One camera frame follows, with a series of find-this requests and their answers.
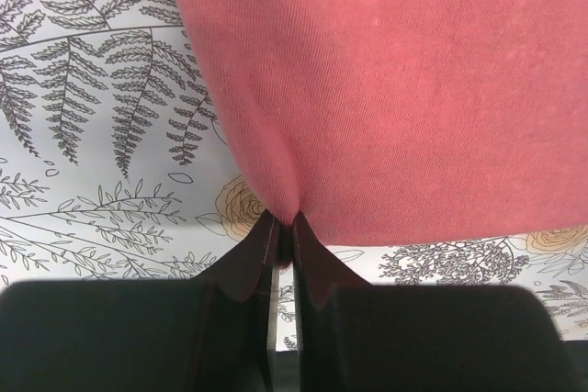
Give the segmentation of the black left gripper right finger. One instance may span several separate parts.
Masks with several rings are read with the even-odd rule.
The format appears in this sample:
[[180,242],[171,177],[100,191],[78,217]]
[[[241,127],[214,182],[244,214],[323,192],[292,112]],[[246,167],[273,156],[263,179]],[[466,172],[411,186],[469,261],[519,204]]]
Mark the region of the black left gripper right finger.
[[565,345],[517,286],[373,285],[291,227],[304,391],[584,391],[587,350]]

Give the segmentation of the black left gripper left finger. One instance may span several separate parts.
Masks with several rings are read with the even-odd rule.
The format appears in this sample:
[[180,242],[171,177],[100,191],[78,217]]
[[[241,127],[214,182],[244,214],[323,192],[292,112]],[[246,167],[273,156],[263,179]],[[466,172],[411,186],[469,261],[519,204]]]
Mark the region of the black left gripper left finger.
[[4,391],[269,391],[280,226],[190,279],[25,281],[1,296]]

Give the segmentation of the salmon pink t-shirt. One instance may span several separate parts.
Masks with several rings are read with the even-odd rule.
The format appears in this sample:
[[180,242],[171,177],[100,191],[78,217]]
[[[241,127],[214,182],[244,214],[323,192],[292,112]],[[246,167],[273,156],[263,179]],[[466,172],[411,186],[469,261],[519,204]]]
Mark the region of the salmon pink t-shirt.
[[587,0],[176,0],[234,159],[328,244],[587,221]]

